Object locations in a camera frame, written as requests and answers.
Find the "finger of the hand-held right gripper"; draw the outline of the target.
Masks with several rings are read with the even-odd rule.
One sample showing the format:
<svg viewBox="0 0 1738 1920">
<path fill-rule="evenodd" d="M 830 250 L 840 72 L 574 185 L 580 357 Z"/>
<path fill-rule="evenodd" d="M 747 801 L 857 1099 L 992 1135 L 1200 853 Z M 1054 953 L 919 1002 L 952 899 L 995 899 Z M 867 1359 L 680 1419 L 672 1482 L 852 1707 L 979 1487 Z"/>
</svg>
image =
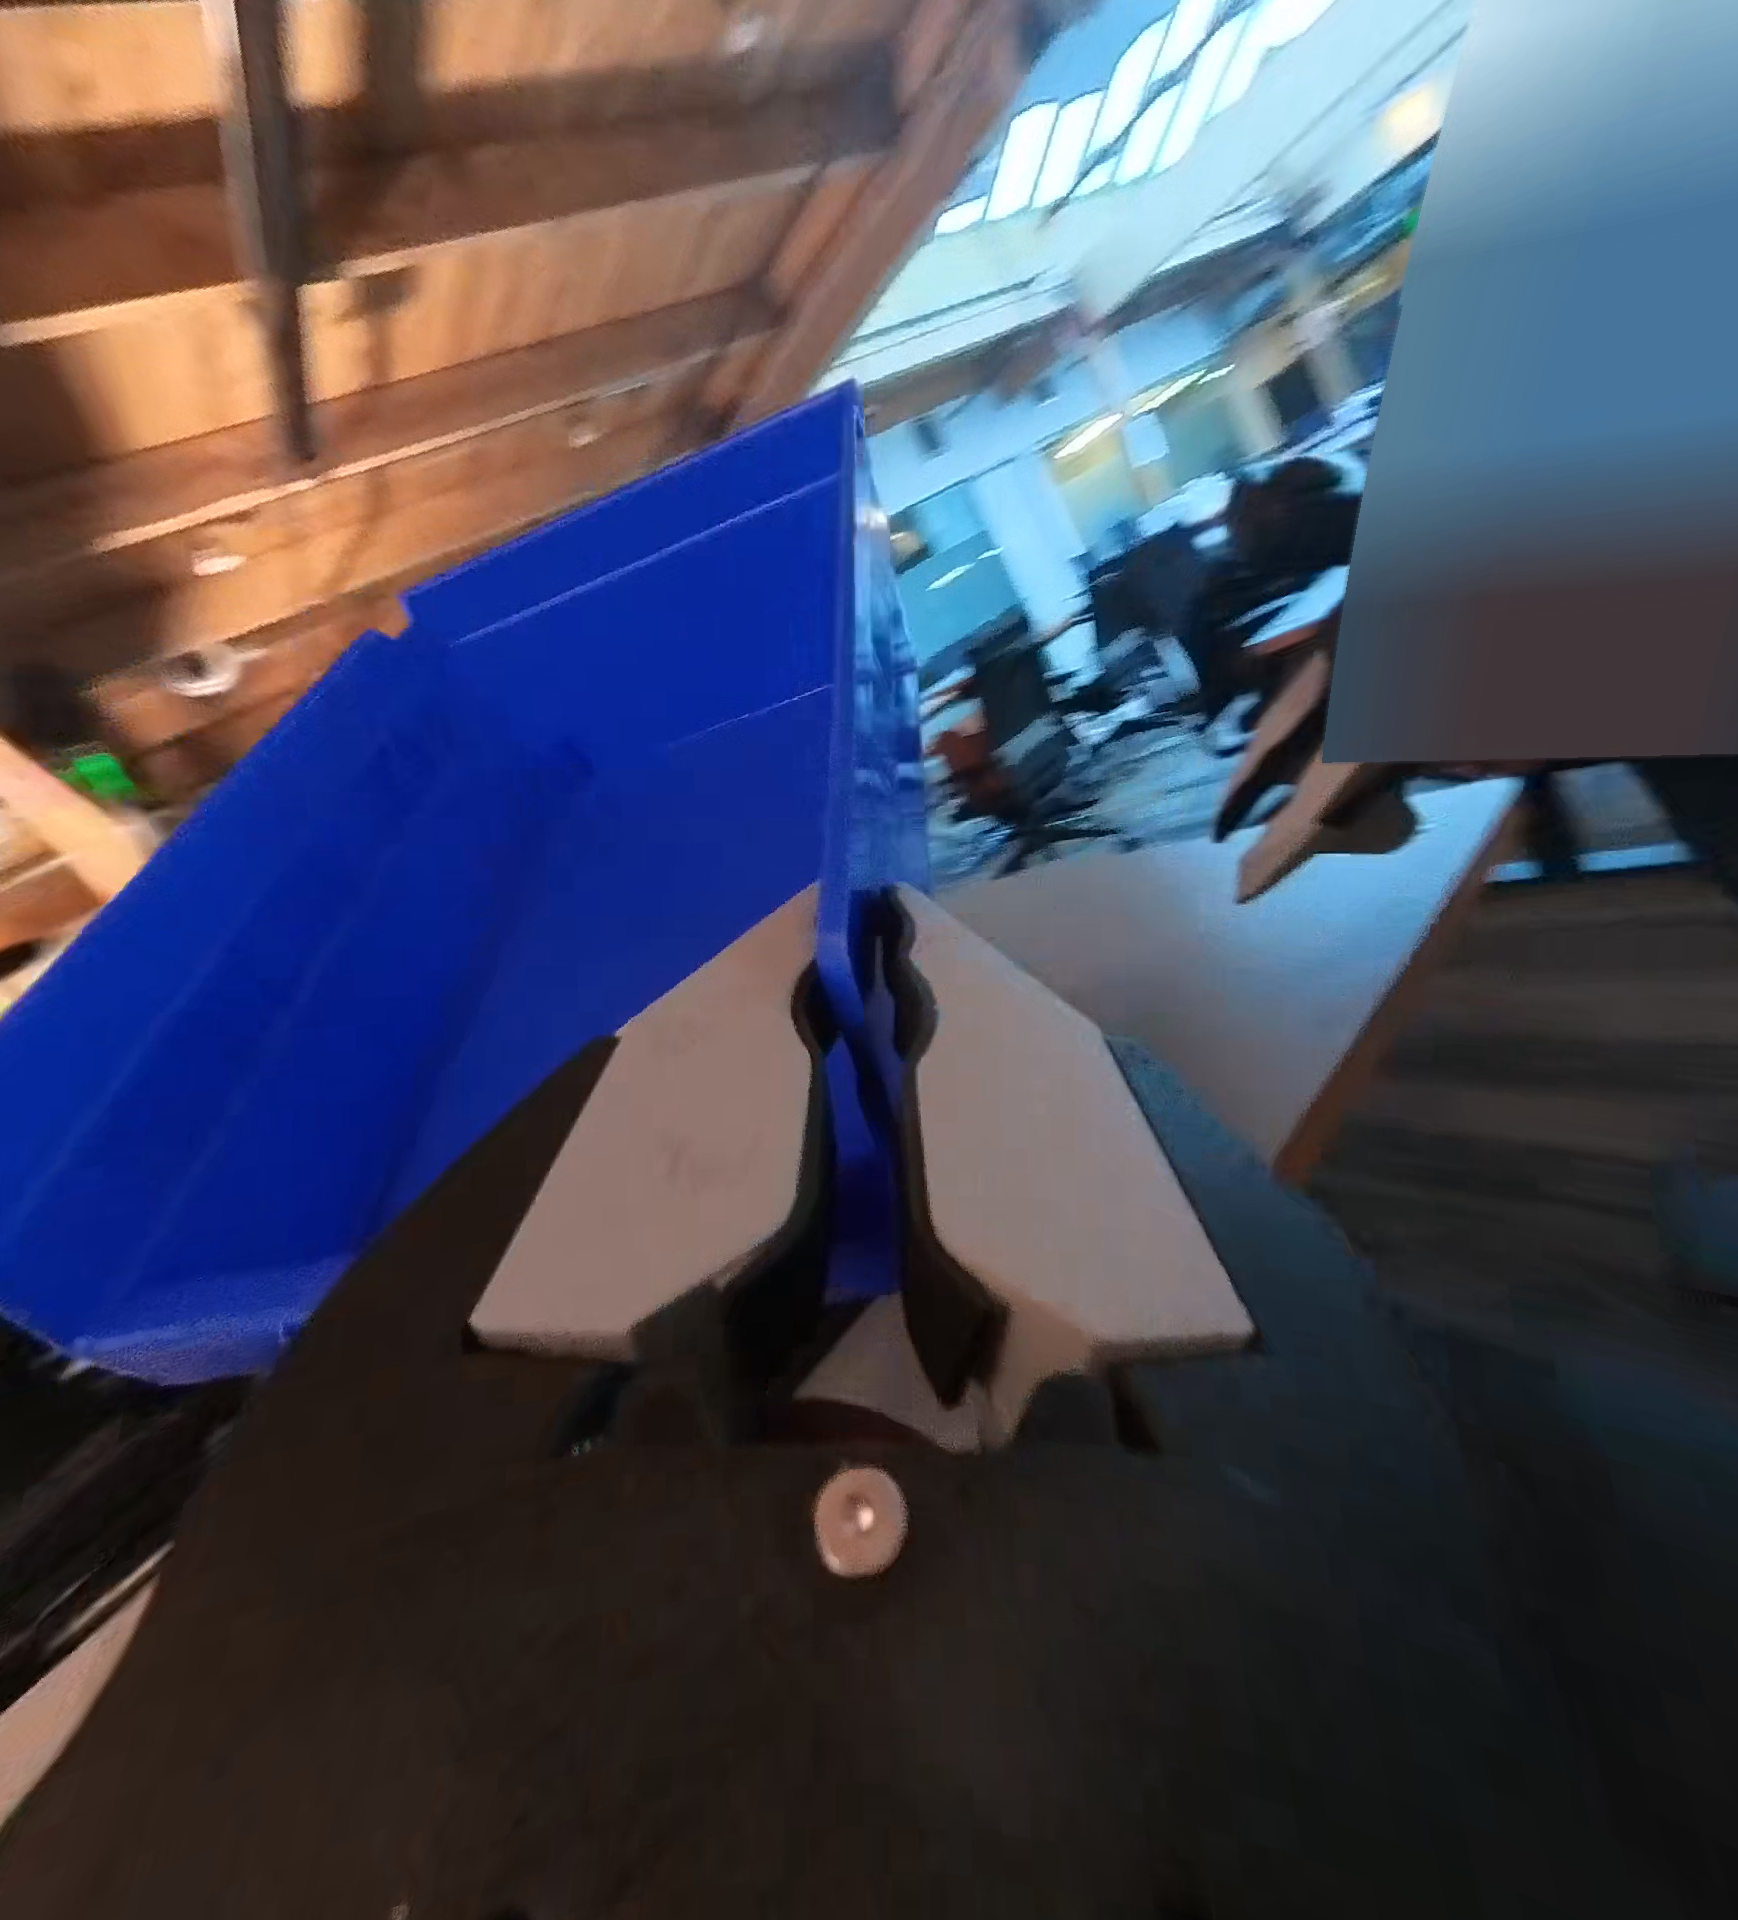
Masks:
<svg viewBox="0 0 1738 1920">
<path fill-rule="evenodd" d="M 1280 661 L 1211 828 L 1220 843 L 1244 828 L 1266 798 L 1280 798 L 1238 858 L 1233 899 L 1242 904 L 1317 857 L 1387 854 L 1411 838 L 1402 769 L 1331 762 L 1322 754 L 1333 642 L 1310 641 Z"/>
</svg>

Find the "black drawer cabinet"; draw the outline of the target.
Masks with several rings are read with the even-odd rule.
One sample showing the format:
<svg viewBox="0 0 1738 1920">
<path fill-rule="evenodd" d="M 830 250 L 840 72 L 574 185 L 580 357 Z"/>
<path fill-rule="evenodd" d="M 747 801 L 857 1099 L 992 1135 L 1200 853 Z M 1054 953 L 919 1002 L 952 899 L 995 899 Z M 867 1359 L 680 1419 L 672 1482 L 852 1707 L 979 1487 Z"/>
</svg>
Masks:
<svg viewBox="0 0 1738 1920">
<path fill-rule="evenodd" d="M 0 1714 L 169 1545 L 253 1388 L 130 1379 L 0 1316 Z"/>
</svg>

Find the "black metal bar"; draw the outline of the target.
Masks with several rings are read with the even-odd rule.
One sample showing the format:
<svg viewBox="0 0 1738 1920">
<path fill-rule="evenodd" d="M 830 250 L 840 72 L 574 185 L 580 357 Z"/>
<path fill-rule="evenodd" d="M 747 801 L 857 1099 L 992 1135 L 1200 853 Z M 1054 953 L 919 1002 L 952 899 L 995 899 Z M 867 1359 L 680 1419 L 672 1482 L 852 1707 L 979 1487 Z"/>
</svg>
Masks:
<svg viewBox="0 0 1738 1920">
<path fill-rule="evenodd" d="M 280 2 L 207 2 L 233 243 L 250 289 L 282 456 L 316 456 L 303 288 L 309 274 L 298 125 Z"/>
</svg>

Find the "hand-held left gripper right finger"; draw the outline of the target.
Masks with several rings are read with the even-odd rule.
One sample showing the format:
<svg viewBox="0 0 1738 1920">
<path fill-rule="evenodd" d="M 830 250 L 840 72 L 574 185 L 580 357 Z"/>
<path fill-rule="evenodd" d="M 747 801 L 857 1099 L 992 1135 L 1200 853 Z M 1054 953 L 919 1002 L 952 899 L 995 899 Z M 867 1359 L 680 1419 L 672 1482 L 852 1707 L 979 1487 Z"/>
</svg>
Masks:
<svg viewBox="0 0 1738 1920">
<path fill-rule="evenodd" d="M 1248 1349 L 1256 1322 L 1105 1033 L 910 885 L 882 899 L 879 956 L 902 1313 L 977 1448 L 1049 1379 Z"/>
</svg>

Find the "black office chair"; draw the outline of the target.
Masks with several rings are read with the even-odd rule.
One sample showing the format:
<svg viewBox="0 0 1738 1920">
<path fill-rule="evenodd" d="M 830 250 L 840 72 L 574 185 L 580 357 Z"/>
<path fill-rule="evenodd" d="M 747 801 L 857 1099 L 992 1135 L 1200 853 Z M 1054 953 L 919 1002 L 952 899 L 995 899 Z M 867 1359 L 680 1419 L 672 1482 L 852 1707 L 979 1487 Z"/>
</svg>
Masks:
<svg viewBox="0 0 1738 1920">
<path fill-rule="evenodd" d="M 959 819 L 1005 834 L 995 873 L 1011 877 L 1063 849 L 1136 844 L 1098 816 L 1099 798 L 1077 781 L 1079 741 L 1049 688 L 1042 650 L 1026 637 L 987 641 L 972 655 L 977 720 L 937 738 Z"/>
<path fill-rule="evenodd" d="M 1329 453 L 1291 455 L 1231 477 L 1217 547 L 1198 550 L 1194 589 L 1175 624 L 1207 732 L 1250 691 L 1242 656 L 1266 624 L 1270 602 L 1349 564 L 1361 493 L 1361 463 Z"/>
</svg>

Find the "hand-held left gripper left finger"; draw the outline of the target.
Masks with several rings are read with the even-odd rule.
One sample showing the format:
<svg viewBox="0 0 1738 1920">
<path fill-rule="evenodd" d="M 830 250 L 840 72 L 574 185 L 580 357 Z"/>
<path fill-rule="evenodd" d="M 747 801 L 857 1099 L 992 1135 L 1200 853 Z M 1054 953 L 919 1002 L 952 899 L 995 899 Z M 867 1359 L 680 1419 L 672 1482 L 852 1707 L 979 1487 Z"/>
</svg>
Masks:
<svg viewBox="0 0 1738 1920">
<path fill-rule="evenodd" d="M 626 1021 L 469 1329 L 490 1349 L 625 1362 L 701 1283 L 731 1289 L 792 1222 L 828 1139 L 799 991 L 818 885 Z"/>
</svg>

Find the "blue plastic bin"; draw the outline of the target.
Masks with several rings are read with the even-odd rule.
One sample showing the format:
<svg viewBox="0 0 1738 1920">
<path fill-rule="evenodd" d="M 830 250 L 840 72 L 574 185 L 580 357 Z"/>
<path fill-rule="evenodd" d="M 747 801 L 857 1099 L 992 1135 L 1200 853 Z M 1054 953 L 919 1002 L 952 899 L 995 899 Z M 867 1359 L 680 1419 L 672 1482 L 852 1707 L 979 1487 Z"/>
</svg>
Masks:
<svg viewBox="0 0 1738 1920">
<path fill-rule="evenodd" d="M 158 1384 L 276 1362 L 582 1043 L 816 887 L 931 888 L 857 386 L 413 589 L 0 1018 L 0 1322 Z"/>
</svg>

